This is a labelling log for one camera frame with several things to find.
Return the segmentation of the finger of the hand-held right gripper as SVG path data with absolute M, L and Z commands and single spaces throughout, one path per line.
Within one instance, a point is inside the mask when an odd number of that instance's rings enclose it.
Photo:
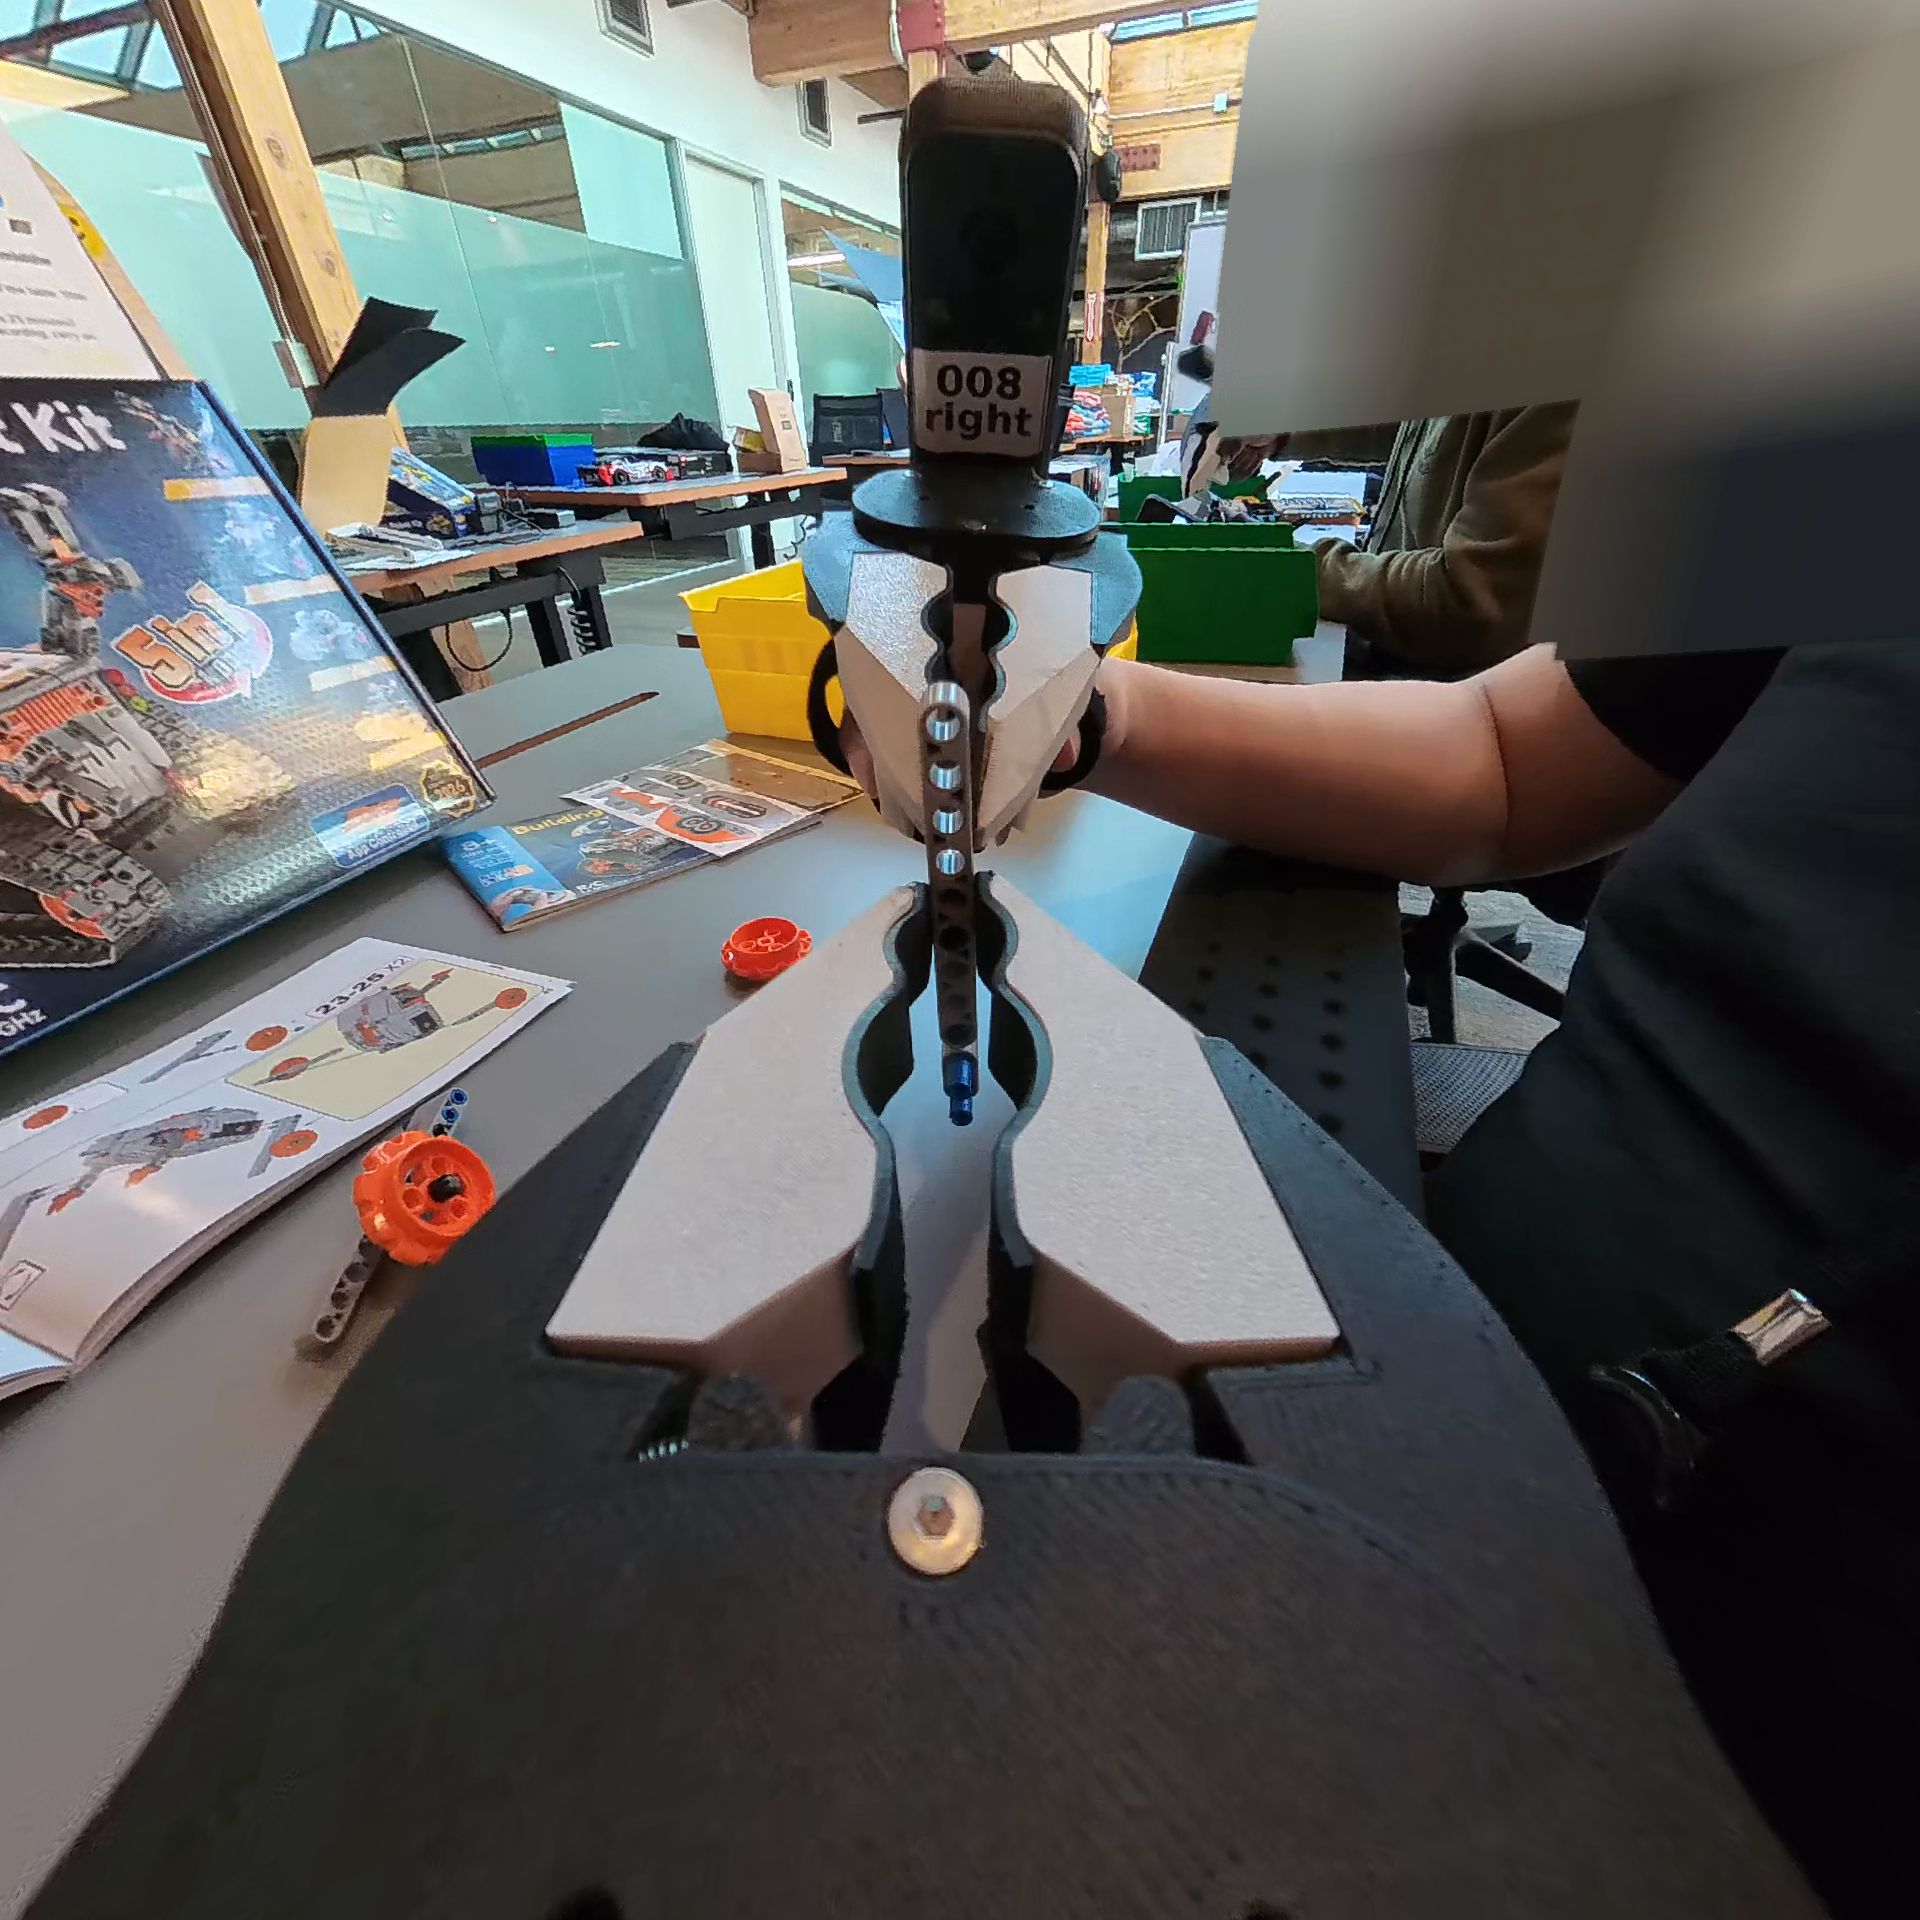
M 832 649 L 842 694 L 838 746 L 851 779 L 875 803 L 880 818 L 901 834 L 921 838 L 921 703 L 928 682 L 952 680 L 943 647 L 928 629 L 921 589 L 881 584 L 865 589 L 865 570 L 855 574 L 864 553 L 857 549 L 847 574 L 847 615 Z
M 1094 688 L 1091 578 L 1078 568 L 1002 574 L 959 602 L 959 685 L 976 721 L 970 846 L 1015 830 L 1075 738 Z

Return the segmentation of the grey perforated building beam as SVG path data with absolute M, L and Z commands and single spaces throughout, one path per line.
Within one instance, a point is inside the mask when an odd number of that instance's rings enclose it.
M 919 710 L 919 773 L 930 986 L 942 1059 L 945 1053 L 978 1050 L 974 746 L 967 690 L 952 680 L 930 680 Z

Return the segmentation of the grey desk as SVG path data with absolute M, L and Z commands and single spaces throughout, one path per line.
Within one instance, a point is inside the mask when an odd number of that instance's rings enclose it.
M 998 870 L 1126 974 L 1139 974 L 1189 833 L 1072 794 Z M 737 921 L 781 914 L 821 942 L 919 874 L 865 805 L 737 865 L 590 903 L 499 938 L 411 854 L 3 1066 L 3 1113 L 183 1041 L 357 938 L 565 976 L 573 992 L 477 1066 L 471 1142 L 520 1181 L 657 1053 L 737 998 L 717 963 Z M 18 1917 L 163 1714 L 250 1534 L 409 1280 L 374 1286 L 343 1355 L 296 1336 L 352 1246 L 352 1178 L 319 1176 L 191 1267 L 74 1384 L 3 1403 L 2 1898 Z

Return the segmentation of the long wooden desk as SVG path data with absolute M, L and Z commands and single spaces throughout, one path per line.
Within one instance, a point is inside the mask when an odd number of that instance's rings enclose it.
M 733 530 L 752 536 L 752 566 L 776 566 L 773 528 L 817 515 L 824 491 L 847 481 L 842 466 L 776 474 L 714 474 L 642 488 L 499 488 L 525 512 L 573 512 L 577 522 L 613 519 L 634 537 L 685 542 Z

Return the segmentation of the wooden desk with black legs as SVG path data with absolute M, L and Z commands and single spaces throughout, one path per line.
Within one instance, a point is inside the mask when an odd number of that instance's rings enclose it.
M 542 666 L 613 645 L 600 555 L 639 539 L 631 519 L 583 519 L 559 530 L 488 537 L 441 555 L 350 568 L 344 578 L 398 640 L 434 639 L 461 685 L 487 685 L 490 666 L 465 663 L 450 634 L 483 617 L 525 613 Z

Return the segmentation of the person's right hand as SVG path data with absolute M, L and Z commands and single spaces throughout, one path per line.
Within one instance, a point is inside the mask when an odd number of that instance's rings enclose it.
M 1087 707 L 1070 730 L 1040 792 L 1086 790 L 1170 826 L 1192 826 L 1194 686 L 1179 674 L 1131 659 L 1105 656 Z

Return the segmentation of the leaflet with orange pictures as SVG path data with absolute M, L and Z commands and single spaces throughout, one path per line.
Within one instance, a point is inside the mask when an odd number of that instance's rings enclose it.
M 626 776 L 576 784 L 562 798 L 709 857 L 731 857 L 802 833 L 864 792 L 827 767 L 709 738 Z

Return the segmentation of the office chair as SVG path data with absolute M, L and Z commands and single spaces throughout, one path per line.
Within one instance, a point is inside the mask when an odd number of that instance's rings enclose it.
M 1528 896 L 1398 890 L 1415 1146 L 1437 1163 L 1557 1030 L 1584 930 Z

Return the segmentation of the colourful toy box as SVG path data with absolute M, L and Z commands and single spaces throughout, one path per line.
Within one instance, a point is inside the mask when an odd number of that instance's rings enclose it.
M 418 537 L 451 542 L 487 530 L 477 495 L 409 448 L 391 448 L 381 525 Z

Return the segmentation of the open instruction booklet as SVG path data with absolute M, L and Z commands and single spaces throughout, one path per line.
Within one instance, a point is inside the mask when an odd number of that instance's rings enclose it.
M 2 1395 L 93 1363 L 328 1163 L 442 1120 L 570 981 L 357 941 L 183 1041 L 3 1118 Z

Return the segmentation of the cardboard piece with black flap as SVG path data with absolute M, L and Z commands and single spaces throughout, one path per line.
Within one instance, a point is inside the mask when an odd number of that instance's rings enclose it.
M 411 454 L 398 395 L 461 349 L 463 336 L 441 329 L 431 309 L 362 302 L 333 369 L 307 394 L 296 498 L 317 536 L 381 522 L 392 462 Z

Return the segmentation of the metal clip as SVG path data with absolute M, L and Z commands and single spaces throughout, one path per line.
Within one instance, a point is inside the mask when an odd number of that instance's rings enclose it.
M 1831 1319 L 1799 1287 L 1787 1287 L 1730 1329 L 1758 1368 L 1773 1368 L 1827 1333 Z

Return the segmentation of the robot kit box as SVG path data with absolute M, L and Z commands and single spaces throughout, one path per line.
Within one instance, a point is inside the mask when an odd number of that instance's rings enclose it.
M 490 800 L 203 385 L 3 382 L 3 1055 Z

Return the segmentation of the printed paper sign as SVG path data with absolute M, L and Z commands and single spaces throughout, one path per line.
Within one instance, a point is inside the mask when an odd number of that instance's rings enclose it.
M 179 379 L 179 351 L 63 185 L 2 126 L 2 378 Z

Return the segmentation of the wooden post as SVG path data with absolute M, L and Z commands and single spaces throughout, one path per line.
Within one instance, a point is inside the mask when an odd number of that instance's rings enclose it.
M 153 3 L 211 176 L 278 325 L 280 362 L 313 400 L 357 318 L 339 235 L 256 3 Z

